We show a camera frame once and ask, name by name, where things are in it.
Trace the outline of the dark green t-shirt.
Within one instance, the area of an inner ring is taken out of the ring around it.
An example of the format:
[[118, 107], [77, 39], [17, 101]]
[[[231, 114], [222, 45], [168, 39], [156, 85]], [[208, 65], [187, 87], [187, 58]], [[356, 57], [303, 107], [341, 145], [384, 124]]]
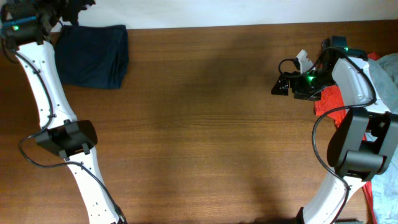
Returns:
[[60, 18], [77, 26], [81, 11], [95, 5], [95, 0], [49, 0], [40, 2], [40, 19], [54, 26]]

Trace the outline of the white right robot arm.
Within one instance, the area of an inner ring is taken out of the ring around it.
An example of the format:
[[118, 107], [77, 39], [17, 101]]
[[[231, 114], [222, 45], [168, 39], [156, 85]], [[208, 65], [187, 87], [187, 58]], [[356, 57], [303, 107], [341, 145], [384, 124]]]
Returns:
[[322, 91], [337, 86], [343, 106], [324, 112], [312, 129], [316, 144], [318, 125], [327, 115], [346, 113], [332, 136], [327, 160], [320, 161], [327, 175], [317, 194], [300, 208], [293, 223], [336, 223], [348, 200], [375, 175], [383, 174], [397, 147], [397, 113], [387, 107], [371, 79], [367, 53], [348, 46], [346, 38], [332, 36], [322, 42], [315, 62], [301, 50], [290, 62], [294, 72], [280, 71], [271, 93], [290, 92], [300, 100], [319, 101]]

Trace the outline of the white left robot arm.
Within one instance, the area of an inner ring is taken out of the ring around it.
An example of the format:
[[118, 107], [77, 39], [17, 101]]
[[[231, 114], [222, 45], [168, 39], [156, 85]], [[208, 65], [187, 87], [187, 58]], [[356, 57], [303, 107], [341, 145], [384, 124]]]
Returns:
[[94, 1], [5, 1], [1, 6], [1, 42], [23, 67], [33, 92], [40, 129], [21, 139], [34, 139], [46, 151], [63, 159], [54, 167], [73, 174], [90, 223], [126, 223], [121, 208], [104, 184], [97, 160], [98, 138], [91, 121], [73, 112], [55, 64], [50, 33], [60, 19], [78, 24], [78, 14]]

